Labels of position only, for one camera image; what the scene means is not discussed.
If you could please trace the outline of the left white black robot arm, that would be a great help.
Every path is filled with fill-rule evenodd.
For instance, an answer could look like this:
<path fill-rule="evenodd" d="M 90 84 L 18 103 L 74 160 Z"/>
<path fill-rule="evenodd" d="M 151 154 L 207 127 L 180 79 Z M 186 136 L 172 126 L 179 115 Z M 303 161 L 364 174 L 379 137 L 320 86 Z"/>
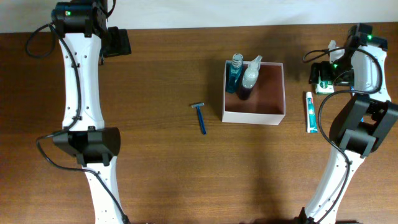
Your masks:
<path fill-rule="evenodd" d="M 107 27 L 107 1 L 59 2 L 52 11 L 65 68 L 65 113 L 62 132 L 53 143 L 74 157 L 86 175 L 95 223 L 129 223 L 116 180 L 121 149 L 118 128 L 107 128 L 100 106 L 98 67 L 105 57 L 129 54 L 125 30 Z"/>

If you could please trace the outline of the teal mouthwash bottle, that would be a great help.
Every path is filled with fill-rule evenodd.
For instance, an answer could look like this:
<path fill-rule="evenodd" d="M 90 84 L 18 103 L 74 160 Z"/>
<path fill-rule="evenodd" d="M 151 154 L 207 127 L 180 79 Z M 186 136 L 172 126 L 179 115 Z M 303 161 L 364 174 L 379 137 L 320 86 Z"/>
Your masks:
<path fill-rule="evenodd" d="M 234 93 L 237 90 L 238 82 L 243 70 L 243 55 L 234 54 L 229 65 L 228 80 L 226 84 L 226 91 Z"/>

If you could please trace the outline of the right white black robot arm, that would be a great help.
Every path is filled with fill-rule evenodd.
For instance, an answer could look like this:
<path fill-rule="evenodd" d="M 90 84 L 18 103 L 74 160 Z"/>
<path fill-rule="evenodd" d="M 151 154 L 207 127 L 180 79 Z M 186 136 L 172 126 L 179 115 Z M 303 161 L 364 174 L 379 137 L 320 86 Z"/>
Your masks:
<path fill-rule="evenodd" d="M 330 144 L 326 169 L 312 199 L 304 206 L 294 223 L 336 223 L 338 208 L 359 166 L 375 152 L 397 121 L 397 105 L 386 89 L 384 62 L 388 42 L 373 35 L 373 27 L 359 23 L 348 31 L 345 44 L 337 47 L 331 41 L 326 49 L 318 50 L 319 57 L 304 55 L 302 61 L 311 63 L 308 82 L 322 81 L 343 86 L 326 100 L 341 93 L 349 93 L 349 102 L 333 120 L 329 133 L 322 124 L 318 131 Z"/>

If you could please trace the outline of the purple foam pump bottle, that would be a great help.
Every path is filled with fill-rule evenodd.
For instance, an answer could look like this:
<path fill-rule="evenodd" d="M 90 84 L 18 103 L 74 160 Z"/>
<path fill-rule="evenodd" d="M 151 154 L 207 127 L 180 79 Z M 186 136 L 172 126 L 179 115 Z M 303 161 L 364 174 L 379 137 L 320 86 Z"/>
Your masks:
<path fill-rule="evenodd" d="M 252 89 L 257 82 L 259 70 L 261 67 L 262 55 L 258 55 L 253 61 L 248 64 L 247 69 L 242 78 L 241 87 L 238 92 L 238 97 L 241 100 L 247 100 L 250 97 Z"/>

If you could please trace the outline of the green soap box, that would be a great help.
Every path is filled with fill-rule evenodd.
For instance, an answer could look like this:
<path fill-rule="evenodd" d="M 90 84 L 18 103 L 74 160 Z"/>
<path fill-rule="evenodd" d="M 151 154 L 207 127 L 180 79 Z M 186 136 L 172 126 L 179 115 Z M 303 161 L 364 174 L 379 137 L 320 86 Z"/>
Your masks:
<path fill-rule="evenodd" d="M 329 95 L 334 92 L 333 83 L 330 81 L 321 81 L 315 85 L 317 95 Z"/>

